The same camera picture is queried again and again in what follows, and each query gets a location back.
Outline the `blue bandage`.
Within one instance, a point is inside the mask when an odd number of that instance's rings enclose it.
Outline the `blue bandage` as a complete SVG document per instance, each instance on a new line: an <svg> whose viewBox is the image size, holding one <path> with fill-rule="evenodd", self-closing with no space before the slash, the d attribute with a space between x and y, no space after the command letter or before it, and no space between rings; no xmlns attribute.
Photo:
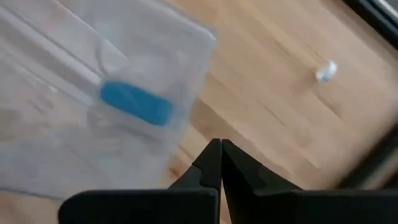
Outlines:
<svg viewBox="0 0 398 224"><path fill-rule="evenodd" d="M107 105L156 126L165 126L174 112L168 99L122 81L104 82L99 97Z"/></svg>

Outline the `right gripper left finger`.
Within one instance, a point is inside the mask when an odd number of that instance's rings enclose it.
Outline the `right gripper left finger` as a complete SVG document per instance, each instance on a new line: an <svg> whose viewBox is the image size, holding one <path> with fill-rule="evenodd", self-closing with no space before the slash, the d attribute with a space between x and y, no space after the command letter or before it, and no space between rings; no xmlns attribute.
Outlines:
<svg viewBox="0 0 398 224"><path fill-rule="evenodd" d="M89 190L64 201L59 224L220 224L222 143L212 139L167 189Z"/></svg>

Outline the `small white paper scrap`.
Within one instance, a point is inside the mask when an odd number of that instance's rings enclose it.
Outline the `small white paper scrap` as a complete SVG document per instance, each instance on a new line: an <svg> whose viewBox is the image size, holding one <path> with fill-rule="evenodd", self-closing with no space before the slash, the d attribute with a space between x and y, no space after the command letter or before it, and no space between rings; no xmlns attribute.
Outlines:
<svg viewBox="0 0 398 224"><path fill-rule="evenodd" d="M329 60L325 66L316 72L315 78L318 82L329 82L335 76L337 69L337 63Z"/></svg>

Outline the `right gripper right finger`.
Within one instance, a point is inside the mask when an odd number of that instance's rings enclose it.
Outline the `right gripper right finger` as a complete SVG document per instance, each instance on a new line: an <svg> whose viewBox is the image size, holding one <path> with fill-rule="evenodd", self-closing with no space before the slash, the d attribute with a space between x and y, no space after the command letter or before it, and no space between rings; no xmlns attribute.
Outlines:
<svg viewBox="0 0 398 224"><path fill-rule="evenodd" d="M232 224L398 224L398 190L304 190L224 139Z"/></svg>

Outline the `clear plastic container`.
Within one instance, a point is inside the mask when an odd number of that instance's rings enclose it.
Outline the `clear plastic container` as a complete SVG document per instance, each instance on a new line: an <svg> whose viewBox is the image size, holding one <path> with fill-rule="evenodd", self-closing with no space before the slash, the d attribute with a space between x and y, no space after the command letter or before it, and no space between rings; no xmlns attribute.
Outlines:
<svg viewBox="0 0 398 224"><path fill-rule="evenodd" d="M0 189L67 198L156 187L217 42L165 0L0 0ZM107 105L108 80L168 99L170 121Z"/></svg>

